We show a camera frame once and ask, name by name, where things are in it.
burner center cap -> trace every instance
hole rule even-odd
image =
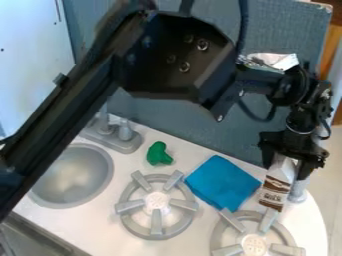
[[[163,216],[170,213],[169,195],[163,192],[152,192],[145,197],[144,211],[148,215],[152,215],[153,210],[159,209]]]
[[[246,256],[264,256],[267,252],[265,240],[258,235],[248,235],[242,241],[242,247]]]

black cable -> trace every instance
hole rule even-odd
[[[247,28],[249,23],[249,11],[248,11],[248,0],[239,0],[241,22],[240,22],[240,33],[236,44],[237,57],[242,53],[245,47]]]
[[[330,139],[331,137],[331,128],[329,126],[329,124],[327,123],[326,120],[320,118],[319,121],[321,122],[321,124],[323,125],[324,129],[327,131],[328,135],[327,136],[320,136],[320,135],[317,135],[317,137],[320,139],[320,140],[328,140]]]
[[[268,123],[268,122],[272,121],[273,118],[275,117],[276,112],[277,112],[277,106],[272,105],[272,108],[271,108],[270,112],[268,113],[267,117],[261,118],[261,117],[258,117],[257,115],[255,115],[242,100],[240,100],[238,102],[238,105],[241,108],[241,110],[249,118],[253,119],[254,121],[260,122],[260,123]]]
[[[179,6],[179,12],[185,15],[190,15],[194,3],[195,0],[182,0],[181,5]]]

white table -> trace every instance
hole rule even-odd
[[[200,199],[197,199],[200,210],[194,222],[182,234],[167,241],[145,241],[133,236],[122,226],[113,207],[131,181],[130,174],[136,170],[143,174],[171,174],[177,169],[188,175],[213,155],[229,159],[260,181],[264,179],[266,170],[142,125],[132,126],[142,134],[144,143],[130,155],[120,154],[82,138],[74,141],[95,144],[113,158],[114,178],[98,197],[78,207],[57,210],[40,207],[25,196],[14,211],[94,256],[209,256],[210,236],[219,216],[215,209]],[[147,163],[146,152],[156,141],[167,144],[168,152],[175,159],[173,165],[152,167]],[[256,203],[256,198],[257,195],[249,199],[242,209],[263,213],[265,208]],[[297,245],[306,249],[308,256],[328,255],[325,225],[311,195],[308,195],[305,203],[289,203],[279,220],[292,233]]]

screw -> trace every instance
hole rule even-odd
[[[182,62],[179,67],[179,71],[182,73],[186,73],[186,72],[189,72],[189,70],[190,70],[189,62]]]
[[[167,64],[173,64],[173,63],[176,62],[176,60],[177,60],[176,55],[170,55],[170,56],[167,57],[166,63]]]
[[[145,48],[151,48],[152,47],[152,38],[150,36],[146,36],[142,41],[142,45]]]
[[[186,35],[184,37],[184,42],[187,44],[191,44],[194,41],[194,35]]]
[[[200,39],[197,42],[197,49],[204,52],[206,50],[208,50],[209,48],[209,42],[204,40],[204,39]]]
[[[134,54],[130,54],[127,56],[127,62],[132,66],[135,64],[136,60],[137,58],[135,57]]]

white cabinet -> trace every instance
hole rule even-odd
[[[61,0],[0,1],[0,123],[13,134],[74,65]]]

